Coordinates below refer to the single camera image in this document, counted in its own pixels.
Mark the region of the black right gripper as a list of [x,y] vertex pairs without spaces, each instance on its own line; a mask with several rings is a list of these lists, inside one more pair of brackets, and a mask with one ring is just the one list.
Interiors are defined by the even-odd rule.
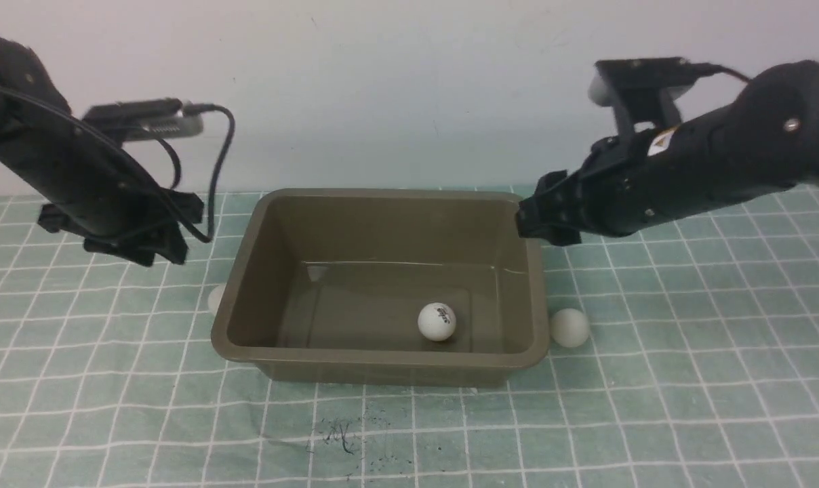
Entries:
[[572,246],[582,234],[620,238],[654,225],[654,210],[636,182],[651,141],[651,136],[604,137],[591,145],[579,169],[540,177],[533,194],[519,203],[518,235]]

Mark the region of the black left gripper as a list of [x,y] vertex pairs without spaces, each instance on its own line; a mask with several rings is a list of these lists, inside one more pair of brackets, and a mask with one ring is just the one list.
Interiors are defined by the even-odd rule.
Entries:
[[141,266],[152,266],[156,256],[172,264],[186,262],[188,246],[179,220],[155,195],[112,180],[38,178],[37,190],[47,199],[37,224],[50,234],[81,236],[87,252]]

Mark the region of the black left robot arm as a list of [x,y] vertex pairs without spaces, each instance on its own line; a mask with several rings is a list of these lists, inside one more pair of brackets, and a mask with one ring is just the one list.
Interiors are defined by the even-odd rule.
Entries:
[[123,149],[199,135],[201,117],[185,110],[161,98],[108,103],[77,119],[34,50],[0,37],[0,163],[45,198],[38,226],[80,236],[87,252],[146,268],[157,256],[186,261],[180,227],[202,221],[203,201],[162,188]]

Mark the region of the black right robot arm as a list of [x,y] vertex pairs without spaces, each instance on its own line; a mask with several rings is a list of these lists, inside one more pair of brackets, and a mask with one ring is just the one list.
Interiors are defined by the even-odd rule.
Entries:
[[617,134],[540,177],[516,230],[553,246],[621,238],[800,184],[819,186],[819,62],[747,77],[685,58],[599,60],[588,89]]

